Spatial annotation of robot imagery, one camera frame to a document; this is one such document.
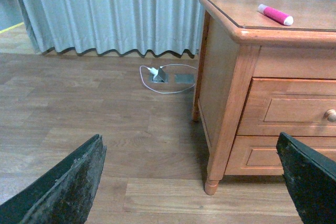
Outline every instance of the dresser leg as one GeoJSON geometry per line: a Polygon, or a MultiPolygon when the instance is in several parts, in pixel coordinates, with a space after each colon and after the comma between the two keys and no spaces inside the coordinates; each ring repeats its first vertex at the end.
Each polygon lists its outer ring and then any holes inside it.
{"type": "Polygon", "coordinates": [[[214,195],[217,191],[219,180],[210,180],[207,179],[205,182],[204,190],[208,195],[214,195]]]}
{"type": "Polygon", "coordinates": [[[199,117],[198,106],[197,105],[193,105],[193,112],[191,114],[191,120],[193,120],[194,122],[198,122],[198,118],[200,118],[199,117]]]}

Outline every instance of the lint roller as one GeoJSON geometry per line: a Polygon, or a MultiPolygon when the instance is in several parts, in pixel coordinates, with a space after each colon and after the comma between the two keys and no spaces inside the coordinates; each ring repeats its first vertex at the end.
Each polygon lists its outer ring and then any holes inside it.
{"type": "Polygon", "coordinates": [[[279,10],[276,10],[272,7],[269,7],[267,5],[259,5],[258,7],[258,11],[262,14],[264,14],[265,16],[274,19],[275,21],[279,22],[282,25],[285,26],[290,26],[291,24],[293,24],[293,17],[283,13],[279,10]]]}

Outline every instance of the dresser top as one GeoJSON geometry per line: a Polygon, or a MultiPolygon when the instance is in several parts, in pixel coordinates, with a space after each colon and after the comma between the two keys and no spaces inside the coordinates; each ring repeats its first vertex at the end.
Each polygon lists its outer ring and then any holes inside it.
{"type": "Polygon", "coordinates": [[[289,43],[336,47],[336,2],[329,0],[200,0],[233,40],[249,44],[289,43]],[[257,11],[264,4],[292,16],[284,26],[257,11]]]}

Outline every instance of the wooden knob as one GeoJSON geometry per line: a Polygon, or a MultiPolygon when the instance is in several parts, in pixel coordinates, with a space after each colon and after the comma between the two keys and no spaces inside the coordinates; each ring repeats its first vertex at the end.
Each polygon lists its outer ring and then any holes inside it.
{"type": "Polygon", "coordinates": [[[324,116],[327,118],[329,122],[336,122],[336,110],[328,110],[324,116]]]}

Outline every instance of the curtain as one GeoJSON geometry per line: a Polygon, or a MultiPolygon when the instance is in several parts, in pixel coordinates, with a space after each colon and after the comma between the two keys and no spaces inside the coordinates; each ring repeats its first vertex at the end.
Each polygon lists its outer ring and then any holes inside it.
{"type": "Polygon", "coordinates": [[[18,0],[28,35],[40,51],[96,48],[182,54],[199,48],[198,0],[18,0]]]}

